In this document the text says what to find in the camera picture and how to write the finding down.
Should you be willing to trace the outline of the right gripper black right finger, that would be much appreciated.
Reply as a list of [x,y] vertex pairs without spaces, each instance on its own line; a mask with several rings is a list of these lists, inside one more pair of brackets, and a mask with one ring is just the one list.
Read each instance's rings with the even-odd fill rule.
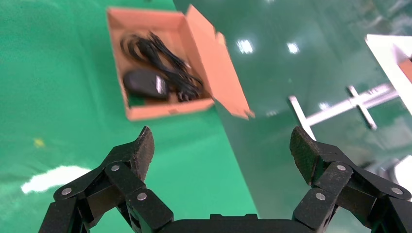
[[313,140],[297,126],[290,139],[295,164],[310,190],[293,220],[323,233],[339,208],[373,233],[409,233],[412,196],[402,186],[355,165],[337,146]]

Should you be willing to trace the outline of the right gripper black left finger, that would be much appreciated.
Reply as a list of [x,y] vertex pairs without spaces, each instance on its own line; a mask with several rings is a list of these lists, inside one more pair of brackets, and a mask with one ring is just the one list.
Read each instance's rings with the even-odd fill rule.
[[161,231],[173,212],[144,182],[154,150],[148,127],[115,146],[95,169],[56,190],[40,232],[87,233],[114,208],[136,233]]

